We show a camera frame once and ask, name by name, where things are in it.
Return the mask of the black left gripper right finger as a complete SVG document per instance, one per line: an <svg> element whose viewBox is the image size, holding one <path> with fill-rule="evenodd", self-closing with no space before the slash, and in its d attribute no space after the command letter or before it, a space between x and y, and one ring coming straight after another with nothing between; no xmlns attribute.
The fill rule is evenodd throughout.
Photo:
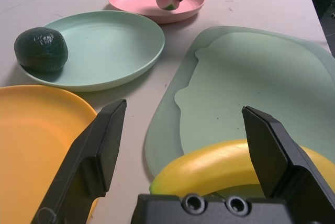
<svg viewBox="0 0 335 224"><path fill-rule="evenodd" d="M294 223L334 223L334 192L307 153L271 115L250 106L242 115L264 196L283 200Z"/></svg>

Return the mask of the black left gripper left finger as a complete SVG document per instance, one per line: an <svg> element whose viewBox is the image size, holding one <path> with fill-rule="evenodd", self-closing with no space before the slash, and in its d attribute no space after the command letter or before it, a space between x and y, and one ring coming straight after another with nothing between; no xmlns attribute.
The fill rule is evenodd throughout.
<svg viewBox="0 0 335 224"><path fill-rule="evenodd" d="M74 140L32 223L86 223L94 200L109 191L127 102L104 106Z"/></svg>

